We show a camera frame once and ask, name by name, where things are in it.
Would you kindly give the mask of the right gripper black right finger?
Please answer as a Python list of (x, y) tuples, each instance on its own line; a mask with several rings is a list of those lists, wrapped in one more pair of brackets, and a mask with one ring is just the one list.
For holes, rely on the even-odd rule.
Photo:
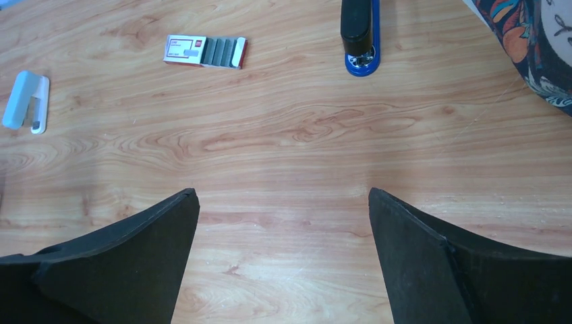
[(394, 322), (571, 322), (570, 257), (477, 235), (378, 188), (368, 201)]

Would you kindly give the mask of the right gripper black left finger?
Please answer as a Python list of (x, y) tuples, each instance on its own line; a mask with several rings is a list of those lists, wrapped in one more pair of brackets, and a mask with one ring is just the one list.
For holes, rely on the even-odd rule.
[(186, 188), (34, 254), (1, 258), (2, 323), (170, 323), (200, 212)]

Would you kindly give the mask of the light blue small stapler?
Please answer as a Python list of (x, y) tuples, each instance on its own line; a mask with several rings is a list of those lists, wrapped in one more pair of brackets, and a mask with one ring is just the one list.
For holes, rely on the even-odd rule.
[(11, 130), (28, 126), (32, 134), (44, 133), (47, 129), (49, 90), (47, 76), (21, 71), (7, 101), (2, 125)]

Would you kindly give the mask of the red white staple box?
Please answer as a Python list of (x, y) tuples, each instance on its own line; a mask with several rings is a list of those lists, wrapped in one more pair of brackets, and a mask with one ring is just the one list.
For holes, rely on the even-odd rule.
[(247, 45), (245, 37), (170, 34), (163, 61), (169, 64), (240, 70)]

